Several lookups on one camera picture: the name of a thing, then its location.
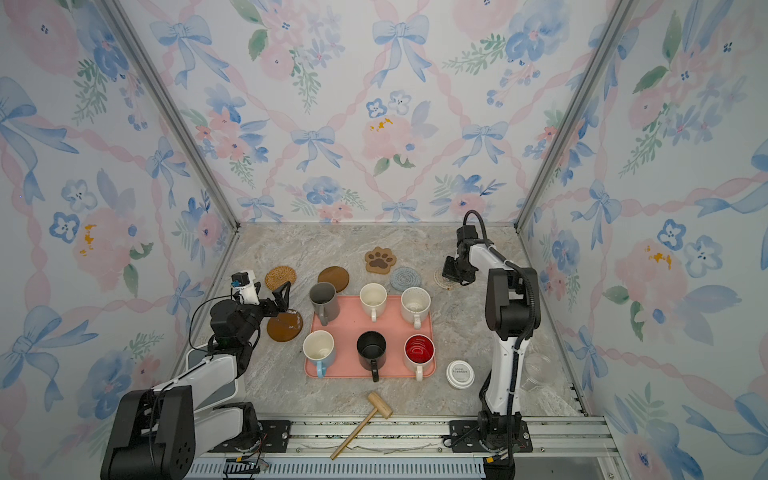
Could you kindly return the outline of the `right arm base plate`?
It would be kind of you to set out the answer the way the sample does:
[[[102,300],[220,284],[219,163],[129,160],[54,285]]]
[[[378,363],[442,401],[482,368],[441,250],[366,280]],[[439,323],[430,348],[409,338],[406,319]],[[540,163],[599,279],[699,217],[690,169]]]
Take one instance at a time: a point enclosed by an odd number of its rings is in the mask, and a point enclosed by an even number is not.
[[[533,444],[527,423],[512,419],[512,433],[507,428],[480,426],[477,420],[452,420],[442,446],[453,453],[487,453],[497,455],[512,447],[513,453],[531,453]]]

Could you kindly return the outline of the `grey blue woven coaster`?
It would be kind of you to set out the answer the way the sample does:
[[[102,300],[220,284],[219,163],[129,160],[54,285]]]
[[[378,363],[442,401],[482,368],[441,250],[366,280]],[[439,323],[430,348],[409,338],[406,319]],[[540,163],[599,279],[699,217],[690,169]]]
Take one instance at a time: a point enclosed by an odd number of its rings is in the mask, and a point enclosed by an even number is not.
[[[420,287],[422,285],[422,277],[413,268],[400,267],[391,273],[390,285],[394,290],[404,292],[409,288]]]

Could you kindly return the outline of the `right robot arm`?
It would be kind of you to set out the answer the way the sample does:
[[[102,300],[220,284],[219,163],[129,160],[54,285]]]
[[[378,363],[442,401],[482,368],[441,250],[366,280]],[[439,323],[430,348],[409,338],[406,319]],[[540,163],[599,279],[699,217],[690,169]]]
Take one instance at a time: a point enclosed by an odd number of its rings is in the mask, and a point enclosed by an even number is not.
[[[511,453],[524,440],[517,391],[526,349],[542,319],[538,273],[505,258],[490,241],[458,241],[443,276],[468,285],[478,274],[486,281],[484,315],[494,338],[491,370],[479,393],[479,438],[491,450]]]

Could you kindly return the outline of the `brown cork round coaster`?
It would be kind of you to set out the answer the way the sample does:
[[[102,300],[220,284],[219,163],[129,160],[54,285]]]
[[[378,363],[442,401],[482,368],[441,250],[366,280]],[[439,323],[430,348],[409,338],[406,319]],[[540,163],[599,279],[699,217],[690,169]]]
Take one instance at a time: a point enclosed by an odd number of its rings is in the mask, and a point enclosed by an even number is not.
[[[318,277],[319,283],[330,283],[337,293],[346,289],[350,282],[349,272],[341,266],[330,266],[323,269]]]

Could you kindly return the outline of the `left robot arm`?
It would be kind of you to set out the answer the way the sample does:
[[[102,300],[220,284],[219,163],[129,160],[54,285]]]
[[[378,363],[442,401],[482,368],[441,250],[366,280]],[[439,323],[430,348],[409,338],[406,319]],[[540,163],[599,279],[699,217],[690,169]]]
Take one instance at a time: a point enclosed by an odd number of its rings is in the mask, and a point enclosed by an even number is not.
[[[246,372],[262,322],[288,310],[291,286],[286,281],[271,298],[261,299],[259,283],[234,274],[231,295],[210,310],[213,335],[202,361],[120,400],[101,478],[183,479],[198,457],[219,446],[242,458],[263,452],[271,436],[252,403],[201,405]]]

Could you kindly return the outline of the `woven rattan coaster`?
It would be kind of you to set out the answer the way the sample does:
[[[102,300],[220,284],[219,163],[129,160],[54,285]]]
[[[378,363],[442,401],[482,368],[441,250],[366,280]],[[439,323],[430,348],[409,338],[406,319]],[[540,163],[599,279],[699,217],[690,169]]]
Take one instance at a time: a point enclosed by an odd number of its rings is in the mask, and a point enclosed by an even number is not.
[[[296,271],[289,266],[277,266],[265,275],[265,285],[269,291],[279,289],[286,282],[294,284],[297,280]]]

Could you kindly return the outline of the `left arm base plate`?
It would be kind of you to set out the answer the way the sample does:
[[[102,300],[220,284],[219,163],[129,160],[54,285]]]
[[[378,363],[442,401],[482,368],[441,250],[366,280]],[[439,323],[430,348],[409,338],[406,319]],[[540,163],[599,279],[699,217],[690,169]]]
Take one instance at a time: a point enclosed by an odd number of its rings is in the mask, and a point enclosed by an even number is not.
[[[289,420],[260,420],[233,439],[214,447],[211,453],[246,455],[253,453],[285,453],[292,423]]]

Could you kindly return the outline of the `paw shaped wooden coaster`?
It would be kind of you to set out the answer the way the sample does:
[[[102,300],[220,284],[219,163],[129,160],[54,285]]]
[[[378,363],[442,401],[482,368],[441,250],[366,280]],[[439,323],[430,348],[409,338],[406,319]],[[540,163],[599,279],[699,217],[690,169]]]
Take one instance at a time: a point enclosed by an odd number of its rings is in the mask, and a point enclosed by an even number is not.
[[[397,257],[391,249],[375,247],[364,255],[365,269],[369,273],[387,275],[397,263]]]

